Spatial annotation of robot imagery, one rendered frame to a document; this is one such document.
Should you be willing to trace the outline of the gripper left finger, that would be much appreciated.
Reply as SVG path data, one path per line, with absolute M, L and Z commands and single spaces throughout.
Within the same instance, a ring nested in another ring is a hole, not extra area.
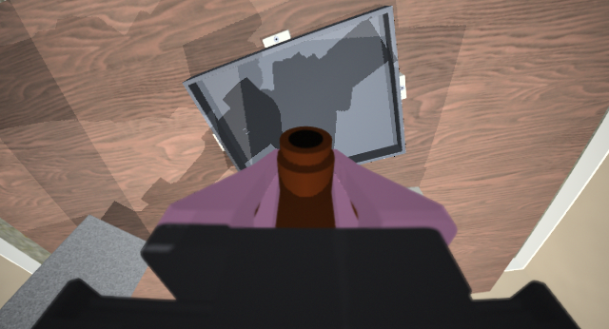
M 278 151 L 274 149 L 257 163 L 170 204 L 157 225 L 275 227 L 280 196 Z

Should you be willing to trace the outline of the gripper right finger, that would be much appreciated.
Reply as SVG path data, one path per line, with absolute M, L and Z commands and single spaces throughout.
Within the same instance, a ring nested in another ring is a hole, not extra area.
M 356 164 L 338 149 L 332 150 L 336 227 L 431 227 L 441 232 L 447 246 L 453 241 L 458 228 L 442 204 Z

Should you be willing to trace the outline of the brown glass bottle with red label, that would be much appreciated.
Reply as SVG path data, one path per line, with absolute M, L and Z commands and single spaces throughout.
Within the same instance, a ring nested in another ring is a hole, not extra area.
M 332 137 L 327 131 L 298 126 L 280 136 L 275 227 L 336 227 L 331 193 L 334 163 Z

